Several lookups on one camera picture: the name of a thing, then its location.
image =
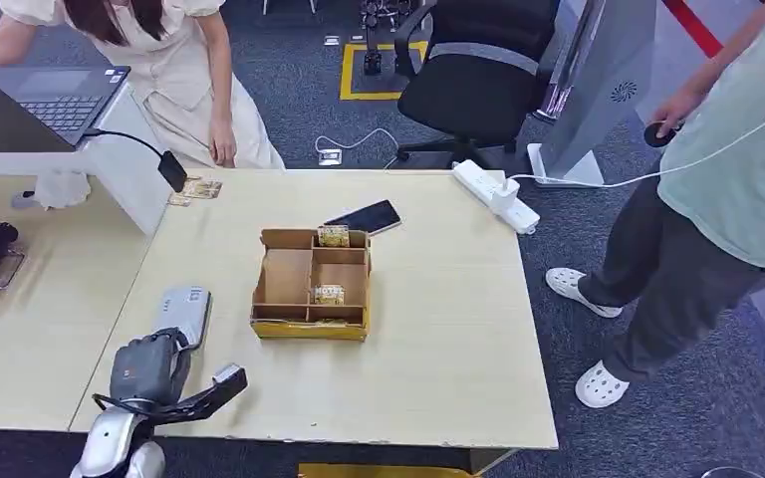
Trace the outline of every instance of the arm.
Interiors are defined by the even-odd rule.
[[[236,156],[233,116],[230,108],[233,69],[230,63],[230,38],[221,13],[196,17],[206,37],[209,74],[212,77],[212,118],[209,123],[210,153],[218,165],[232,167]]]
[[[21,61],[36,34],[37,27],[25,25],[7,15],[0,19],[0,65],[9,65]]]
[[[663,121],[658,137],[667,133],[690,115],[705,100],[717,80],[732,62],[752,45],[765,27],[765,4],[758,7],[714,58],[708,60],[669,100],[652,115],[652,121]]]

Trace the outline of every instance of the cardboard box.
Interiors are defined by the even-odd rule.
[[[251,327],[260,338],[364,341],[368,336],[371,241],[350,232],[350,248],[319,247],[318,232],[266,229]],[[313,304],[321,285],[345,288],[343,306]]]

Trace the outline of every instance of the gray pants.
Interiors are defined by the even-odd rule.
[[[705,338],[722,311],[765,288],[765,269],[715,246],[658,197],[657,187],[657,177],[640,184],[612,228],[603,269],[579,283],[601,306],[640,298],[629,329],[604,359],[624,381],[648,378]]]

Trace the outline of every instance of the plug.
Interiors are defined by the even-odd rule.
[[[491,194],[491,202],[488,207],[494,214],[502,214],[511,209],[517,199],[517,193],[520,191],[520,183],[514,179],[506,179],[503,187],[495,190]]]

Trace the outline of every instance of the white dress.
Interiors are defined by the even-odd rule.
[[[129,66],[129,82],[154,133],[183,165],[215,163],[209,153],[212,80],[206,41],[194,17],[211,15],[224,0],[163,0],[166,34],[154,40],[129,6],[116,6],[127,45],[88,36],[113,65]],[[62,0],[0,0],[2,12],[28,25],[72,25]],[[285,168],[268,139],[250,95],[233,76],[231,111],[236,137],[236,167]]]

